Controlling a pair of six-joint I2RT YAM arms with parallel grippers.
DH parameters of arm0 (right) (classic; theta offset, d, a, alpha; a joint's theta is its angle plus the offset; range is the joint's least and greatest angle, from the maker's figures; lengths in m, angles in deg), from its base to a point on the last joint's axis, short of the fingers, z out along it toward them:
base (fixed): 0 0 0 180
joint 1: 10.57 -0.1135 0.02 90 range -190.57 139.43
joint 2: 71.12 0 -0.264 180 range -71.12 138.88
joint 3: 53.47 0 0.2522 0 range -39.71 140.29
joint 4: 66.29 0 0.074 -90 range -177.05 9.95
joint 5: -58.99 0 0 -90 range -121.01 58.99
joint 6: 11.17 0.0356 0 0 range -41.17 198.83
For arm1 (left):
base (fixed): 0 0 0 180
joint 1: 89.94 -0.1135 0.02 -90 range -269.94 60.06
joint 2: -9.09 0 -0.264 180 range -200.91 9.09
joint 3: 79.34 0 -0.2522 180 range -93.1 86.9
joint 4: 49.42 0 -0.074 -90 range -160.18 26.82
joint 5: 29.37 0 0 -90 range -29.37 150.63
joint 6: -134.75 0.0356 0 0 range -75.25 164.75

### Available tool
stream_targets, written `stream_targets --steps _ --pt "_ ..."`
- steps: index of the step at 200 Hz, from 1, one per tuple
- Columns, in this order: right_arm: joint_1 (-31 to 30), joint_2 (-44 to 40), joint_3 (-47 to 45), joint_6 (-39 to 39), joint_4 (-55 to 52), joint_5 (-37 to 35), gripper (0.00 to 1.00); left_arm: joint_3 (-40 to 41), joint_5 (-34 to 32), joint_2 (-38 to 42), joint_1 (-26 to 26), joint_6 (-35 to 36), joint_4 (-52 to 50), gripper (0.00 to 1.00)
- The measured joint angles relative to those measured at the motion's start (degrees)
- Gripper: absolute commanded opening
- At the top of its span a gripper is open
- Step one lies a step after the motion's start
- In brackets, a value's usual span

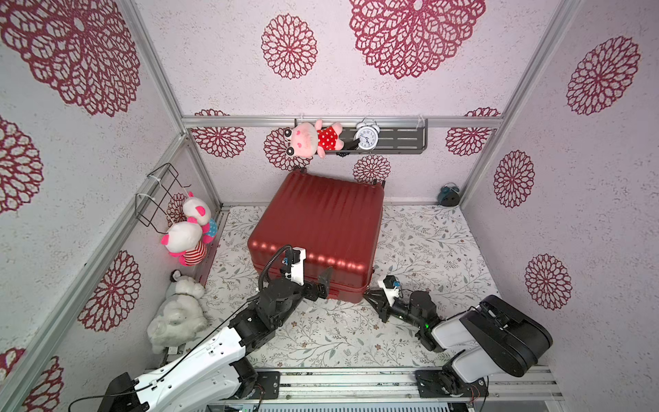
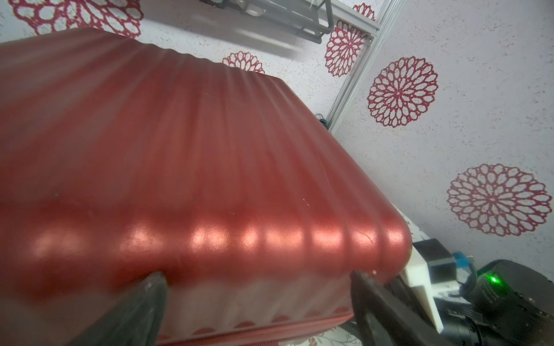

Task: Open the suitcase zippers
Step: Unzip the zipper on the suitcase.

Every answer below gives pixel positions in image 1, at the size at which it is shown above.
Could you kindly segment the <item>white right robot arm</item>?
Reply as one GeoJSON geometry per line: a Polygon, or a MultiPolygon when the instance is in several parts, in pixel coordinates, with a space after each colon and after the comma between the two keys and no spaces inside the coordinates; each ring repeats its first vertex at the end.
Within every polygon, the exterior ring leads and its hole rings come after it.
{"type": "Polygon", "coordinates": [[[549,331],[496,295],[478,306],[443,319],[426,291],[414,291],[408,299],[400,288],[386,286],[364,293],[380,320],[400,319],[418,328],[415,336],[431,352],[474,343],[461,350],[440,369],[415,372],[422,398],[486,398],[493,374],[523,377],[552,347],[549,331]]]}

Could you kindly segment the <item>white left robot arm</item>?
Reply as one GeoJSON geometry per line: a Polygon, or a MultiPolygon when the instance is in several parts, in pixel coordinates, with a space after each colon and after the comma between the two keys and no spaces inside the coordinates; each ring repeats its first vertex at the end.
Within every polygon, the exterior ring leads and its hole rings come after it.
{"type": "Polygon", "coordinates": [[[334,270],[316,282],[280,277],[269,282],[231,316],[228,324],[175,362],[132,379],[116,377],[102,397],[100,411],[200,411],[210,402],[260,398],[265,389],[247,355],[271,340],[302,300],[326,299],[334,270]]]}

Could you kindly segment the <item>red hard-shell suitcase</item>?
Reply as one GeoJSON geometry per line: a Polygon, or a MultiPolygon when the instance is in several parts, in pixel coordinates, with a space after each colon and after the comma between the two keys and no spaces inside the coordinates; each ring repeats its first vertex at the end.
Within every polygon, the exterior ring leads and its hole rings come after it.
{"type": "Polygon", "coordinates": [[[374,273],[384,214],[384,186],[288,174],[247,240],[252,264],[261,272],[284,245],[305,249],[304,276],[317,280],[327,268],[329,298],[359,303],[374,273]]]}

